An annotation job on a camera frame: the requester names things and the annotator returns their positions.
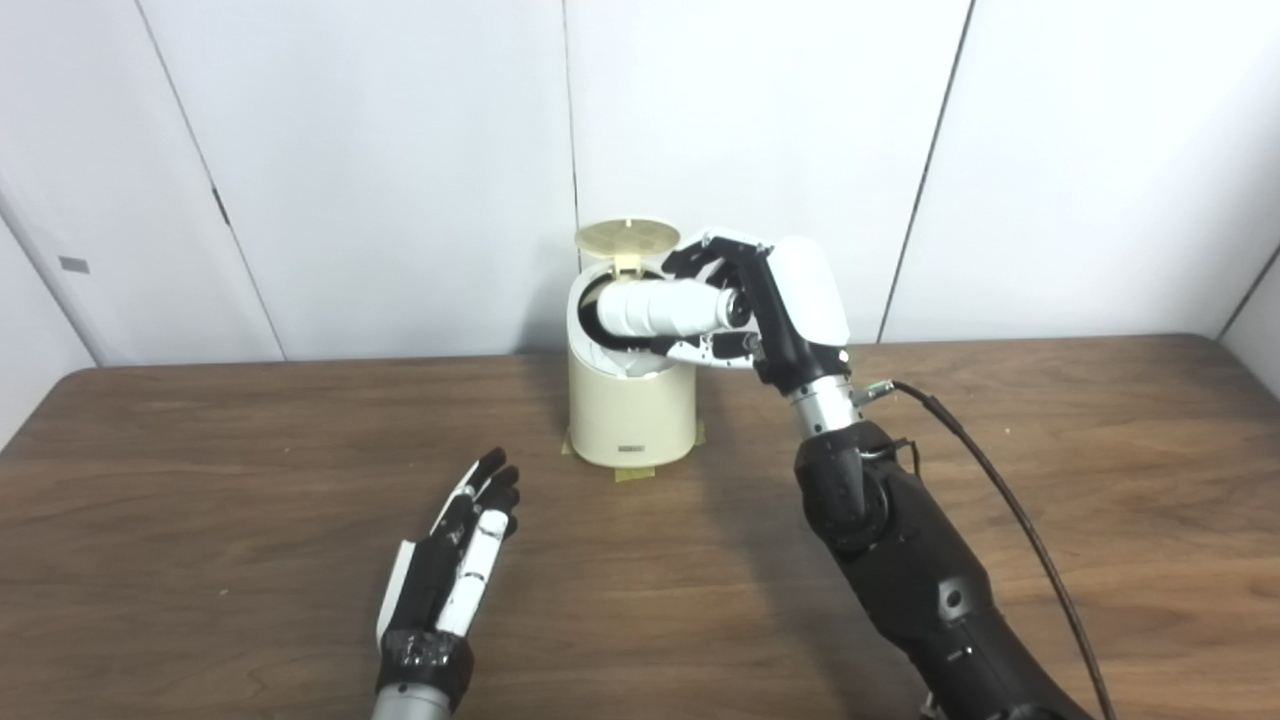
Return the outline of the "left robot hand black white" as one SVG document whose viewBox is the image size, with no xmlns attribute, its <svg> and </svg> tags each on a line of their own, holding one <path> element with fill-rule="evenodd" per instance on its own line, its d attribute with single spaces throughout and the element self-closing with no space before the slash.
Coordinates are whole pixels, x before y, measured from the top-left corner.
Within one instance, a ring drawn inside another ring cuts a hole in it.
<svg viewBox="0 0 1280 720">
<path fill-rule="evenodd" d="M 518 527 L 518 469 L 477 459 L 420 539 L 399 543 L 378 614 L 374 719 L 452 719 L 468 692 L 468 641 L 502 546 Z"/>
</svg>

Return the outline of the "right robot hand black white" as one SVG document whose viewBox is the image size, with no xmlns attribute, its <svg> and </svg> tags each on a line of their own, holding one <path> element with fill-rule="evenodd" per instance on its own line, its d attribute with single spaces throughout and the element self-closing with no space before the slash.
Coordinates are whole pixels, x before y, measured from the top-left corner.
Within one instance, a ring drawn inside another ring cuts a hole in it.
<svg viewBox="0 0 1280 720">
<path fill-rule="evenodd" d="M 737 231 L 708 228 L 663 261 L 676 279 L 739 292 L 756 323 L 754 331 L 722 331 L 685 337 L 659 336 L 648 351 L 699 366 L 751 368 L 759 380 L 788 396 L 826 377 L 852 372 L 844 302 L 818 242 L 803 237 L 760 240 Z"/>
</svg>

